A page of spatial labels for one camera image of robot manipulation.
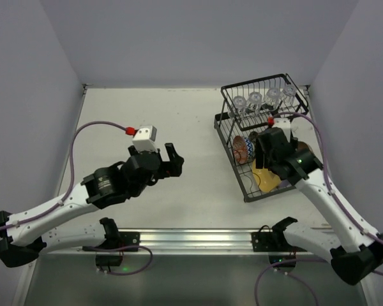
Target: patterned bowl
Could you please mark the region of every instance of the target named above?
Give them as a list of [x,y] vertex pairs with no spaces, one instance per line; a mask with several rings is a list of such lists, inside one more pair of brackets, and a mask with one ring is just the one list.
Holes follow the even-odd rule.
[[234,158],[239,164],[245,164],[249,158],[254,156],[254,144],[247,137],[234,137],[232,141],[232,150]]

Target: red cap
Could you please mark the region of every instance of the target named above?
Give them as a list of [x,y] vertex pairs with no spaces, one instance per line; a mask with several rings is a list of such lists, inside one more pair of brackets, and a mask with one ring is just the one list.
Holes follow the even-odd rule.
[[268,117],[268,126],[271,127],[274,125],[274,117]]
[[130,136],[133,136],[133,135],[136,134],[136,129],[135,129],[134,127],[130,127],[130,126],[128,126],[128,127],[126,128],[126,134],[127,134],[127,135],[130,135]]

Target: black wire basket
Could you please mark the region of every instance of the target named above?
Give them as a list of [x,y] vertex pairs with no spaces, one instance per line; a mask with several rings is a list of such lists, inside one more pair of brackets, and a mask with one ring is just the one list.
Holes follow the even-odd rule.
[[[286,103],[283,99],[279,99],[276,107],[272,110],[262,105],[257,112],[249,108],[241,111],[241,109],[237,109],[233,104],[233,99],[237,96],[244,97],[244,99],[248,100],[251,93],[259,92],[262,97],[265,97],[269,88],[276,87],[282,90],[286,85],[293,85],[296,88],[296,94],[292,104]],[[299,90],[288,74],[279,74],[223,86],[221,92],[224,102],[222,112],[215,115],[214,128],[217,130],[218,136],[227,153],[238,184],[243,192],[244,201],[253,202],[294,189],[295,187],[289,184],[280,184],[268,193],[262,192],[252,173],[253,157],[249,157],[244,163],[238,163],[235,159],[232,142],[236,136],[249,138],[251,132],[255,131],[259,133],[265,130],[268,126],[268,118],[277,113],[297,112],[307,114],[309,111],[308,100],[302,91]],[[282,117],[286,117],[290,120],[294,118],[289,115],[283,115]]]

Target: white table surface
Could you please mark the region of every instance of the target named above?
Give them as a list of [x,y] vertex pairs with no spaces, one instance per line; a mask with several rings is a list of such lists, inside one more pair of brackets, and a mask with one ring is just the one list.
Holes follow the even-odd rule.
[[[138,198],[74,219],[89,224],[111,217],[122,228],[259,228],[285,217],[295,217],[311,227],[326,221],[297,190],[253,203],[245,203],[224,148],[213,127],[221,112],[220,89],[88,89],[79,126],[93,120],[113,121],[135,128],[157,127],[156,144],[172,142],[184,157],[179,178],[159,181]],[[295,119],[296,137],[310,144],[320,157],[312,126]],[[97,168],[129,157],[131,138],[111,126],[91,126],[75,142],[75,182]],[[61,192],[69,183],[65,171]]]

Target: yellow object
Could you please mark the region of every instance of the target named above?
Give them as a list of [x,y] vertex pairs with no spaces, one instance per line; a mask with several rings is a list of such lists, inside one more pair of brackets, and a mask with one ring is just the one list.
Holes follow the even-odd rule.
[[263,193],[268,193],[281,183],[280,178],[266,168],[256,169],[255,159],[253,162],[253,176]]

